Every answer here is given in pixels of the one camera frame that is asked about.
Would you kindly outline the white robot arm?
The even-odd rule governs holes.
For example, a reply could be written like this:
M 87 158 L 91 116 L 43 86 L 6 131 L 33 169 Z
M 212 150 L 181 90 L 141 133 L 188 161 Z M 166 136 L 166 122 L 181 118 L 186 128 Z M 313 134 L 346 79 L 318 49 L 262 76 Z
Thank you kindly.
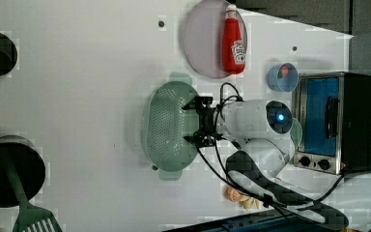
M 339 209 L 322 197 L 280 180 L 277 175 L 295 154 L 290 131 L 293 116 L 282 101 L 237 99 L 212 107 L 211 97 L 195 97 L 183 106 L 198 114 L 198 130 L 185 140 L 198 150 L 214 147 L 220 139 L 237 151 L 220 164 L 223 182 L 237 191 L 261 200 L 266 207 L 286 210 L 326 229 L 349 225 Z

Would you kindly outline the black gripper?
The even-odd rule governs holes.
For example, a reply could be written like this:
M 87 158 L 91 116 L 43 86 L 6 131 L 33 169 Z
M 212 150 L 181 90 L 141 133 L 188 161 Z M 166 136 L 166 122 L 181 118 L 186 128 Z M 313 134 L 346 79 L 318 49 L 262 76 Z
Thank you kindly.
M 212 107 L 212 97 L 195 97 L 182 107 L 182 110 L 194 109 L 198 114 L 199 126 L 193 136 L 185 136 L 185 140 L 195 145 L 197 148 L 213 147 L 214 140 L 219 138 L 216 130 L 215 112 L 216 107 Z

